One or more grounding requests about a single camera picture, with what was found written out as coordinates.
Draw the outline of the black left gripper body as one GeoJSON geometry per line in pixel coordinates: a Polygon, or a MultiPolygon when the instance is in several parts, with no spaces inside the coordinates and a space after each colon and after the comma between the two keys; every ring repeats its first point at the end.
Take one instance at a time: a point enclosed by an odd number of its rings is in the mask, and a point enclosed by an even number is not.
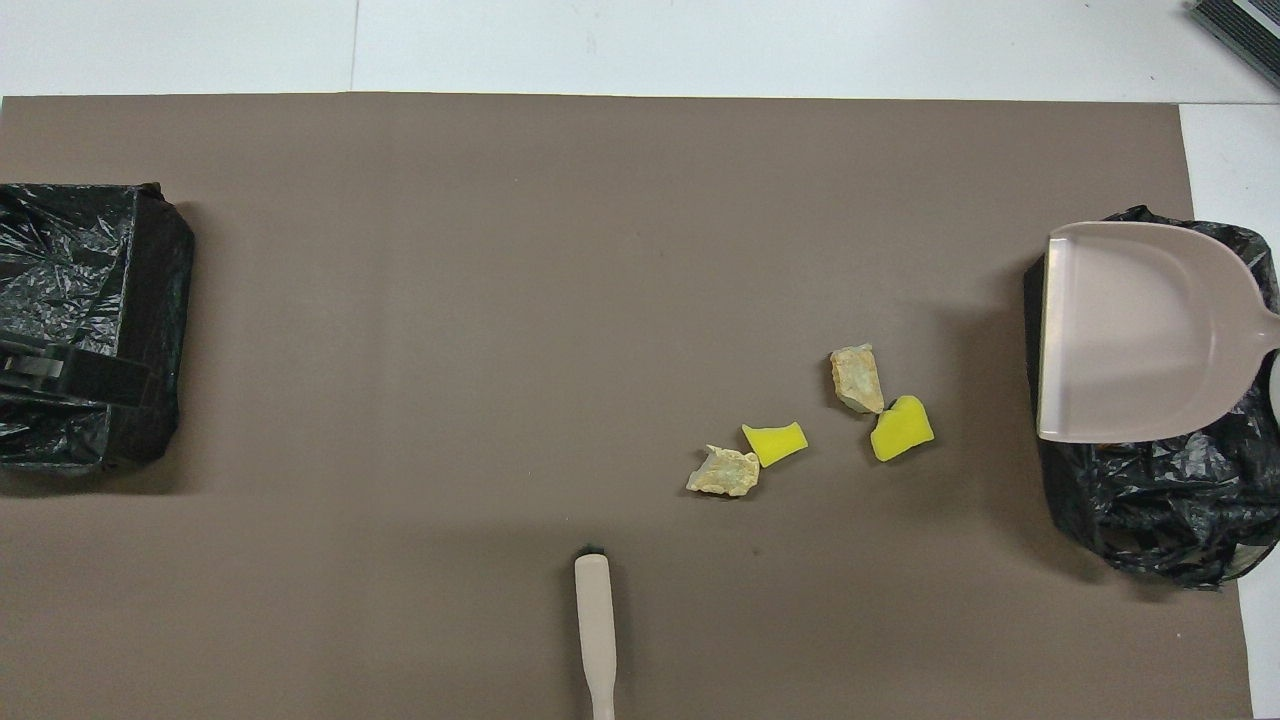
{"type": "Polygon", "coordinates": [[[161,382],[161,354],[154,348],[100,352],[46,340],[1,342],[4,392],[51,402],[141,407],[161,382]]]}

